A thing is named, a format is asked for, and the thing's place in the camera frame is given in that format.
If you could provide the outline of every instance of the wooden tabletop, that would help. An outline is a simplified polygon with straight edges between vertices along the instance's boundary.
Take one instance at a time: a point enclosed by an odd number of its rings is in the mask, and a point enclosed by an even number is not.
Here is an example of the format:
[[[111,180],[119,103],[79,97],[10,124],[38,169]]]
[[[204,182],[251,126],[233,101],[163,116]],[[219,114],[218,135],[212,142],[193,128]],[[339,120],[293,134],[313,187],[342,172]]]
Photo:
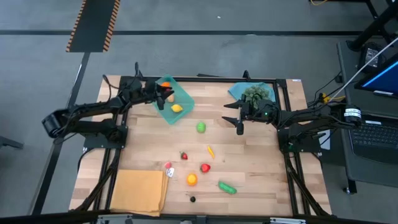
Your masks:
[[[108,78],[113,85],[119,85],[120,76]],[[236,135],[236,128],[221,118],[238,115],[238,110],[223,107],[235,101],[228,93],[233,83],[179,84],[195,100],[193,111],[169,125],[151,104],[134,105],[129,110],[129,134],[119,169],[165,170],[164,164],[171,161],[175,172],[169,180],[164,214],[292,215],[284,158],[279,151],[275,128],[264,123],[245,122],[244,134]],[[292,110],[306,108],[301,81],[287,80],[287,86]],[[279,93],[284,105],[281,89]],[[98,101],[106,101],[108,95],[108,86],[102,82]],[[101,115],[93,120],[110,117],[109,114]],[[196,131],[200,121],[206,123],[204,134]],[[209,155],[207,145],[213,149],[214,159]],[[188,154],[187,161],[180,159],[180,151]],[[103,155],[104,149],[94,149],[82,159],[70,208],[79,206],[93,190],[100,175]],[[309,153],[300,155],[307,188],[330,213],[319,161]],[[209,173],[199,171],[201,163],[211,166]],[[194,187],[186,184],[189,173],[198,176]],[[236,187],[237,194],[222,192],[218,188],[219,180]],[[104,188],[101,206],[107,191],[108,186]],[[296,195],[302,212],[298,188]],[[195,203],[190,202],[191,196],[196,197]]]

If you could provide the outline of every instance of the toy fruit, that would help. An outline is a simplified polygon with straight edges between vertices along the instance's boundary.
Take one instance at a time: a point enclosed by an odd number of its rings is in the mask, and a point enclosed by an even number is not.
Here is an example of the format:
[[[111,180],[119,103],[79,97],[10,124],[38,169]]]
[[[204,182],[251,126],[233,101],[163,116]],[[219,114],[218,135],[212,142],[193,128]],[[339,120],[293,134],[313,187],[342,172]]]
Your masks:
[[[207,146],[207,151],[209,151],[209,153],[210,153],[210,155],[211,155],[211,158],[215,158],[216,156],[214,155],[214,152],[213,152],[213,150],[211,150],[211,147],[210,146]]]
[[[223,191],[225,191],[225,192],[227,192],[227,193],[229,193],[229,194],[236,194],[236,189],[233,188],[233,187],[231,187],[231,186],[229,186],[228,184],[226,184],[226,183],[224,183],[224,182],[219,181],[219,182],[218,182],[218,187],[219,187],[221,190],[223,190]]]
[[[181,107],[180,105],[173,105],[173,106],[172,106],[172,111],[173,111],[174,113],[181,112],[181,111],[182,111],[182,107]]]
[[[166,162],[166,163],[164,164],[164,167],[165,167],[166,169],[169,169],[171,166],[172,166],[172,163],[171,163],[171,162]]]
[[[206,124],[203,123],[203,122],[199,122],[199,123],[197,124],[197,131],[198,131],[199,133],[204,133],[204,132],[206,131]]]
[[[174,102],[174,94],[171,94],[169,97],[167,97],[167,101],[169,103],[173,103]]]
[[[200,171],[202,171],[202,172],[209,172],[209,170],[210,170],[210,165],[209,164],[202,164],[200,166]]]
[[[162,87],[170,87],[170,83],[169,82],[163,82],[161,84]]]
[[[187,160],[188,159],[187,153],[181,152],[181,159]]]
[[[197,184],[198,182],[198,177],[196,176],[196,174],[189,174],[187,177],[187,184],[189,186],[194,186],[195,184]]]

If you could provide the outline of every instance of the yellow towel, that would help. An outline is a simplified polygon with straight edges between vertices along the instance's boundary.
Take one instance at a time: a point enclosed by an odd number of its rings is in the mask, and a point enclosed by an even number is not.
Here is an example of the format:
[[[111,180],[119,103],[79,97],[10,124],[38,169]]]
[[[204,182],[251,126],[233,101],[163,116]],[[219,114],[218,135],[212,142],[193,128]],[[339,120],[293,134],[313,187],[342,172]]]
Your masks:
[[[164,171],[119,170],[110,208],[115,212],[159,216],[168,182]]]

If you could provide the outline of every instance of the blue tray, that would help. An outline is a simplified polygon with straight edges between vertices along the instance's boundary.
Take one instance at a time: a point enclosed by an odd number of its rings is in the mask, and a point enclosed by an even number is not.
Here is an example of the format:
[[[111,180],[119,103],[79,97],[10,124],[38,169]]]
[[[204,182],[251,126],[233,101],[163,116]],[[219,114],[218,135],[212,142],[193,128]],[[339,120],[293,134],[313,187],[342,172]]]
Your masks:
[[[191,112],[195,106],[193,98],[188,95],[188,93],[173,79],[171,75],[165,75],[164,77],[158,79],[156,83],[162,84],[163,82],[169,82],[170,86],[174,91],[174,102],[169,103],[166,99],[164,104],[164,109],[160,110],[156,103],[152,103],[156,110],[162,115],[162,117],[168,122],[168,124],[174,124],[178,119],[182,118],[187,113]],[[171,107],[174,104],[180,105],[183,110],[179,113],[174,113]]]

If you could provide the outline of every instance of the green cucumber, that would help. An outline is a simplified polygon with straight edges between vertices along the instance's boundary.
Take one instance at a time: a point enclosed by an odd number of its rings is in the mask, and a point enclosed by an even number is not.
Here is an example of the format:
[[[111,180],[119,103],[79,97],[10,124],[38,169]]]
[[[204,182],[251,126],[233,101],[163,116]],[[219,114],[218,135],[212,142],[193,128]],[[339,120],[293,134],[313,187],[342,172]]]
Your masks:
[[[224,190],[225,192],[227,192],[227,193],[229,193],[229,194],[236,194],[236,189],[233,188],[233,187],[231,187],[231,186],[229,186],[228,184],[226,184],[226,183],[224,183],[224,182],[219,181],[219,182],[218,182],[218,187],[219,187],[221,190]]]

